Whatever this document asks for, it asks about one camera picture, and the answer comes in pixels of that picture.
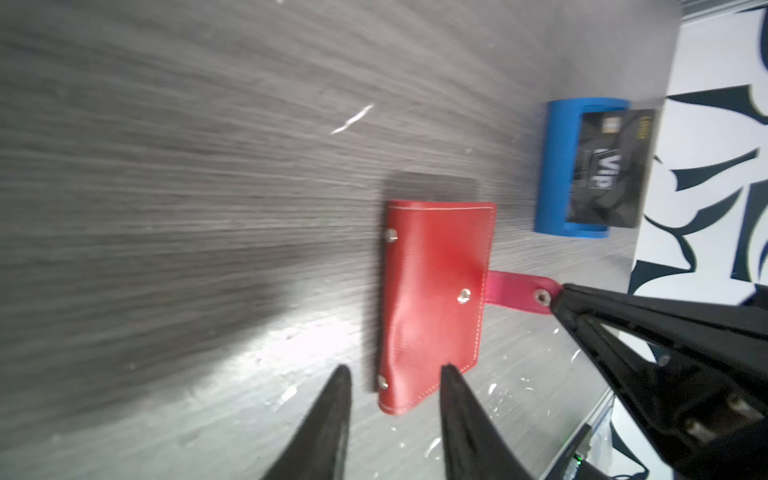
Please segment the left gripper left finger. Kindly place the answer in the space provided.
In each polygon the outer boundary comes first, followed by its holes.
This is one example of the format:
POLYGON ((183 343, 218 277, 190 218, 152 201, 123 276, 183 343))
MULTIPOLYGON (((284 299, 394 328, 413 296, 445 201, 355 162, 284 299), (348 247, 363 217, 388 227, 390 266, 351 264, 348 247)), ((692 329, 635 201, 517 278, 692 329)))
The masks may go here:
POLYGON ((343 479, 351 406, 351 371, 339 365, 263 479, 343 479))

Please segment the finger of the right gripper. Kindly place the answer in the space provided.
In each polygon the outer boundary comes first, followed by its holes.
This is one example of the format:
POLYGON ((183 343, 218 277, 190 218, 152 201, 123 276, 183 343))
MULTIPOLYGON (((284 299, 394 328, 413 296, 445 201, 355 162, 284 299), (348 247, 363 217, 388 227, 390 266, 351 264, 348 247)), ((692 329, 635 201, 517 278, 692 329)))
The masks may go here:
POLYGON ((766 478, 766 287, 721 305, 566 284, 550 309, 680 478, 766 478))

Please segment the red leather card holder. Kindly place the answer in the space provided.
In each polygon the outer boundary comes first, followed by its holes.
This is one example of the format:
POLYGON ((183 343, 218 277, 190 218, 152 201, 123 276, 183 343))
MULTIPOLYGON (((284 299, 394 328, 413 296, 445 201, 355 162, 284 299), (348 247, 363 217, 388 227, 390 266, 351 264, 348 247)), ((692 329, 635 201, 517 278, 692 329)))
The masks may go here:
POLYGON ((435 393, 446 364, 478 362, 486 305, 548 315, 561 285, 493 271, 497 207, 391 201, 386 209, 378 369, 381 410, 402 415, 435 393))

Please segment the blue card stand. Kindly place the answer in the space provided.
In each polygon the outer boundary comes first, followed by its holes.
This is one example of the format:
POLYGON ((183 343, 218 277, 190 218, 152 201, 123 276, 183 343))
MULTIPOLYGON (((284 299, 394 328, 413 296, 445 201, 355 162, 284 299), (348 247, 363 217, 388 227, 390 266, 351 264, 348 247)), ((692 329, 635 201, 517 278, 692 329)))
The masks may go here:
POLYGON ((609 235, 607 226, 567 220, 571 181, 583 115, 625 111, 629 107, 629 101, 612 97, 561 99, 547 104, 534 232, 582 239, 603 239, 609 235))

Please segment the black VIP credit card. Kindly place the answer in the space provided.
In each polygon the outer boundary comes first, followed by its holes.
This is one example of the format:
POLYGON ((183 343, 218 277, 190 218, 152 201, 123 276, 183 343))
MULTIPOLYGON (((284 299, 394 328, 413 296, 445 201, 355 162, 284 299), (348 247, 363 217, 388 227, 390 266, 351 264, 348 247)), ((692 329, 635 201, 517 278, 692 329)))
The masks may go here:
POLYGON ((655 123, 654 109, 582 116, 568 222, 613 228, 637 225, 655 123))

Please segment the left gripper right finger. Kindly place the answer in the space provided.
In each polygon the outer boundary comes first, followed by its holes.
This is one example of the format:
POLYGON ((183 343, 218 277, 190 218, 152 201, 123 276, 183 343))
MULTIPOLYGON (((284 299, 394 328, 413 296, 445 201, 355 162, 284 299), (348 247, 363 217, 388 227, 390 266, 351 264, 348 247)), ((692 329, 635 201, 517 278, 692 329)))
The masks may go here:
POLYGON ((448 479, 528 479, 459 370, 440 372, 440 418, 448 479))

